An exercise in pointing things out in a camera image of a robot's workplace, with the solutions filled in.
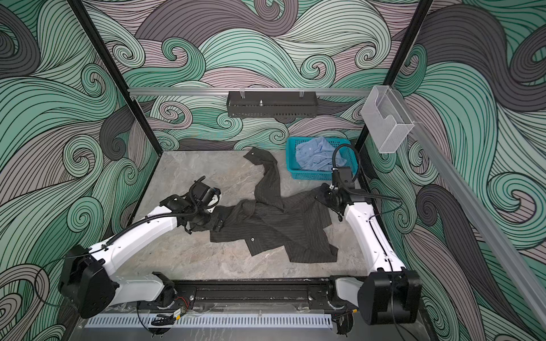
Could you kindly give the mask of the dark grey pinstripe shirt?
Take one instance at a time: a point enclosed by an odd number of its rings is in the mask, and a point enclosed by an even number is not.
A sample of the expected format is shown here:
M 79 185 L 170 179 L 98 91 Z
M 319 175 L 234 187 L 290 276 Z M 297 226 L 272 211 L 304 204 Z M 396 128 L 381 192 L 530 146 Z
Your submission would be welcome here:
M 190 223 L 189 232 L 207 230 L 215 243 L 245 240 L 253 256 L 284 247 L 293 263 L 337 262 L 338 248 L 329 243 L 324 231 L 332 224 L 330 211 L 316 199 L 321 189 L 282 197 L 277 159 L 256 148 L 245 158 L 264 169 L 255 198 L 231 207 L 216 206 L 208 223 Z

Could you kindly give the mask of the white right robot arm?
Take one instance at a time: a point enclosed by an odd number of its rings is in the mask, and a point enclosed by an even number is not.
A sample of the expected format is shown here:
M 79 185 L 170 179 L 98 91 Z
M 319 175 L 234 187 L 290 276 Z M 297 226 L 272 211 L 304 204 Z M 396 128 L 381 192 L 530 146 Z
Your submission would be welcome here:
M 337 278 L 337 296 L 356 306 L 368 325 L 414 323 L 422 293 L 421 278 L 395 254 L 372 204 L 359 190 L 326 183 L 319 188 L 317 200 L 351 226 L 368 270 L 363 279 Z

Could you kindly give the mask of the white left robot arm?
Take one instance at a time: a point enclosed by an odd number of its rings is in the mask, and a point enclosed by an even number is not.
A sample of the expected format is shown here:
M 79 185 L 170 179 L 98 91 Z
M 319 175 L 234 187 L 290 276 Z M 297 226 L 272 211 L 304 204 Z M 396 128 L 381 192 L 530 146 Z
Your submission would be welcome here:
M 92 318 L 112 305 L 151 302 L 160 310 L 169 309 L 176 299 L 173 281 L 159 272 L 145 276 L 121 276 L 122 265 L 162 235 L 183 225 L 200 213 L 213 212 L 221 196 L 214 194 L 205 207 L 194 212 L 180 196 L 160 202 L 137 226 L 126 228 L 115 236 L 84 248 L 76 245 L 63 261 L 58 290 L 78 311 L 81 318 Z

